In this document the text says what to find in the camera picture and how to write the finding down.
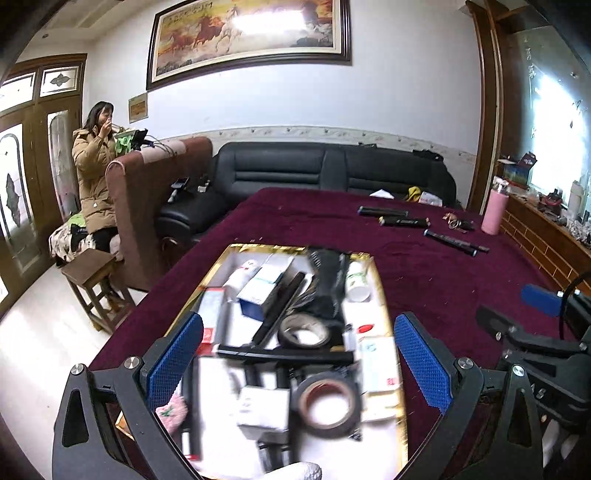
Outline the white gloved right hand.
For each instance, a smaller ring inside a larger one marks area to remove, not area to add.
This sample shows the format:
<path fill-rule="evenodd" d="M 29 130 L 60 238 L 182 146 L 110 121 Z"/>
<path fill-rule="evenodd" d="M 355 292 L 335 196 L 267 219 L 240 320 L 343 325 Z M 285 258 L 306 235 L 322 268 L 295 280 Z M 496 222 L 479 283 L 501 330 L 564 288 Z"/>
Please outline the white gloved right hand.
<path fill-rule="evenodd" d="M 558 455 L 565 460 L 578 443 L 579 436 L 569 433 L 556 420 L 549 420 L 542 436 L 543 467 Z"/>

